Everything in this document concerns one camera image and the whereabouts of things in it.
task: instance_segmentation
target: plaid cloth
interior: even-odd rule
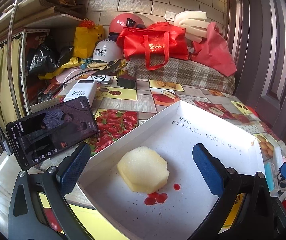
[[[164,62],[164,56],[151,55],[151,66]],[[145,68],[145,56],[132,56],[125,67],[128,75],[136,78],[173,82],[182,85],[221,91],[232,95],[235,88],[234,76],[223,76],[213,68],[194,61],[170,58],[168,63],[157,70]]]

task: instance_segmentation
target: pink helmet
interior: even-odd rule
[[[118,16],[116,16],[111,21],[109,32],[110,33],[121,33],[123,27],[126,27],[126,21],[128,18],[135,21],[136,25],[138,25],[138,24],[144,25],[144,22],[142,21],[142,19],[139,16],[132,14],[132,13],[122,13],[122,14],[119,14]]]

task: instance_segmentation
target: red stain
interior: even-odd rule
[[[147,194],[149,197],[152,197],[152,198],[157,198],[157,196],[159,195],[157,192],[153,192],[153,193],[150,193],[150,194]]]
[[[147,197],[147,198],[144,200],[144,204],[145,204],[145,205],[148,205],[148,206],[154,205],[155,203],[156,203],[156,199],[153,198],[153,197]]]
[[[175,183],[175,184],[173,185],[173,188],[174,188],[175,190],[180,190],[180,189],[181,189],[181,186],[180,186],[179,184]]]
[[[166,199],[167,199],[167,194],[166,193],[161,193],[160,195],[158,195],[156,197],[156,201],[158,203],[161,203],[161,204],[164,203]]]

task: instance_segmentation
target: red plastic bag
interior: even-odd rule
[[[95,23],[93,21],[83,20],[79,23],[78,27],[86,27],[88,29],[93,28]]]
[[[192,44],[194,52],[190,55],[190,60],[214,68],[227,77],[236,72],[234,60],[216,23],[208,25],[206,40],[201,43],[192,41]]]
[[[124,27],[116,44],[123,48],[126,59],[133,55],[145,54],[148,70],[163,67],[169,57],[188,60],[185,28],[171,25],[168,22],[158,22],[147,29]],[[164,55],[164,62],[150,66],[151,53]]]

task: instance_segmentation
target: wall switch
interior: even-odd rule
[[[175,13],[169,11],[165,12],[165,20],[174,22],[174,18],[175,18]]]

